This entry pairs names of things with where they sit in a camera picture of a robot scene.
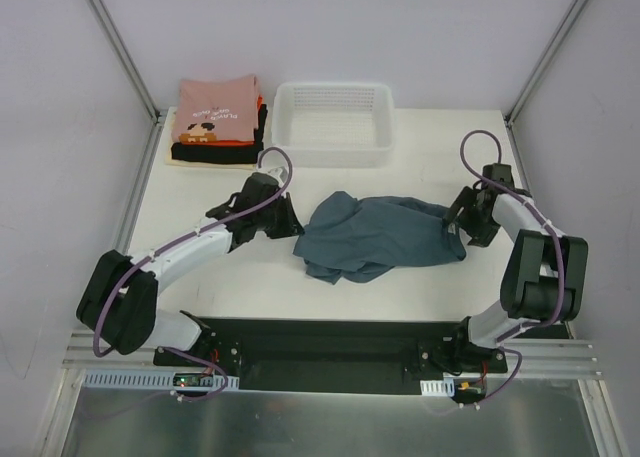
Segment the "blue-grey t shirt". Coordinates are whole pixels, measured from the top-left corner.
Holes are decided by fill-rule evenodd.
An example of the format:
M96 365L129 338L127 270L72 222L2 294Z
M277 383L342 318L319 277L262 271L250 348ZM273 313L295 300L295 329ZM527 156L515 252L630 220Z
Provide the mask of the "blue-grey t shirt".
M396 267L433 267L466 258L459 230L443 223L448 209L413 197L356 199L336 191L313 212L293 255L306 274L336 284L368 283Z

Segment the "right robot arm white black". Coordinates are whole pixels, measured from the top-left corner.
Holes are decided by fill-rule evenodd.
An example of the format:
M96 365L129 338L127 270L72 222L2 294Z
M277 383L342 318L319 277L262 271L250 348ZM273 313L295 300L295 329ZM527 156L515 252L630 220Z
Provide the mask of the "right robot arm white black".
M450 346L452 364L473 371L486 349L534 327L573 320L581 307L588 244L559 230L515 186L511 167L483 167L478 182L464 187L445 214L443 226L459 230L468 244L486 248L498 232L506 232L512 250L497 301L461 324L462 339Z

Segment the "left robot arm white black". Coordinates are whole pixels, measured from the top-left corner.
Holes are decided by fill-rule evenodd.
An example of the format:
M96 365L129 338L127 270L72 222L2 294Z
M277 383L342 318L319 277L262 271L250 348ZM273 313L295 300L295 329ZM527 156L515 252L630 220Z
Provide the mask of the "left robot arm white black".
M131 354L144 346L176 348L188 365L211 354L206 326L195 316L159 308L160 295L202 264L225 256L262 232L272 240L298 236L303 227L284 182L252 173L242 189L210 209L186 234L134 256L103 254L76 309L77 319L109 351Z

